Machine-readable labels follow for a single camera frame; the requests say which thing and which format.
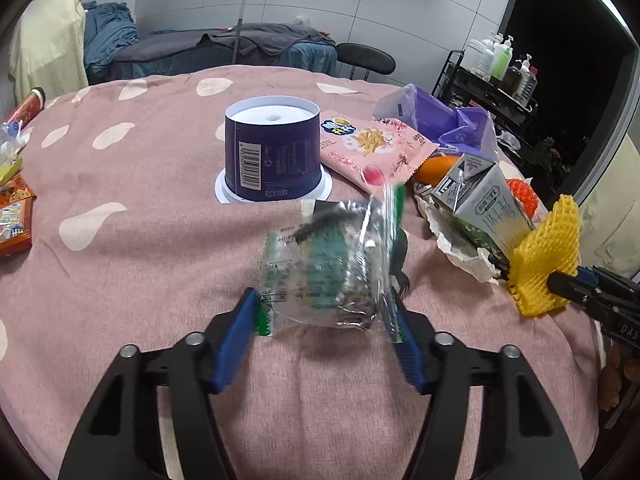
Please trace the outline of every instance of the polka dot tablecloth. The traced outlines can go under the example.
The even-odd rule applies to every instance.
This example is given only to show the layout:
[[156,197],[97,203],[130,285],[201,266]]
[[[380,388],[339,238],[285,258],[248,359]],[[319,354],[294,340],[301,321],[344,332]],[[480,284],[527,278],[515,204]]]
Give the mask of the polka dot tablecloth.
[[[33,249],[0,263],[0,404],[52,479],[103,372],[129,342],[172,345],[257,285],[267,233],[296,202],[221,205],[225,109],[285,94],[370,118],[394,87],[301,70],[222,67],[111,82],[62,96],[30,124],[24,176],[38,195]],[[361,195],[334,175],[330,200]],[[576,310],[523,319],[503,288],[441,254],[407,201],[406,304],[468,345],[522,348],[580,462],[597,434],[596,350]],[[252,343],[213,400],[240,479],[402,478],[428,400],[381,336],[301,326]],[[458,471],[468,478],[481,399],[473,392]],[[172,478],[180,478],[168,451]]]

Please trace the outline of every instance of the yellow foam net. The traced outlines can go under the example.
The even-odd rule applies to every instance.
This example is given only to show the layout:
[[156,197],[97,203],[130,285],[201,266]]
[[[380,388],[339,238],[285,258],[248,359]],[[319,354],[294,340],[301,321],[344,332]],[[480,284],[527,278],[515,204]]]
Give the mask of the yellow foam net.
[[579,237],[578,206],[571,196],[561,195],[553,211],[513,250],[509,291],[523,316],[539,316],[568,303],[549,292],[546,279],[554,270],[578,273]]

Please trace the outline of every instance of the grey blanket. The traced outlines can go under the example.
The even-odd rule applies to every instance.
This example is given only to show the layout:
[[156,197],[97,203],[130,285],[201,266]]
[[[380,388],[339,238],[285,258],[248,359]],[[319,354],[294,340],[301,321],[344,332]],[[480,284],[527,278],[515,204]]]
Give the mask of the grey blanket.
[[[208,30],[203,41],[234,46],[236,29]],[[248,57],[269,57],[272,60],[295,43],[319,43],[335,46],[335,41],[306,25],[285,23],[243,23],[240,36],[239,55]]]

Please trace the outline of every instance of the cylindrical purple box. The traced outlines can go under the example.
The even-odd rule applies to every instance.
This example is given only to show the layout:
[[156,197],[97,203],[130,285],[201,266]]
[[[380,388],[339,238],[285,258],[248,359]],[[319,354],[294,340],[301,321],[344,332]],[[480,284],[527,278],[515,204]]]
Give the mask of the cylindrical purple box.
[[292,200],[318,186],[320,108],[298,97],[264,96],[226,109],[225,183],[254,202]]

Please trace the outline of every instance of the metal bolt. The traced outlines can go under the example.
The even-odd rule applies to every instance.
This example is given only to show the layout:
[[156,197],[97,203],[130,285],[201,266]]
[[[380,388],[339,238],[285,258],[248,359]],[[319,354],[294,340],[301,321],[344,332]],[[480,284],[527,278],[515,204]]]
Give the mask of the metal bolt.
[[185,339],[187,345],[198,346],[204,343],[204,336],[202,332],[191,332]]
[[135,345],[124,345],[120,349],[120,357],[129,358],[129,357],[133,357],[137,353],[138,353],[138,347]]
[[438,332],[435,339],[436,343],[442,346],[453,345],[454,341],[453,336],[448,332]]
[[505,354],[509,359],[515,359],[520,357],[520,349],[514,345],[507,345],[502,349],[502,353]]

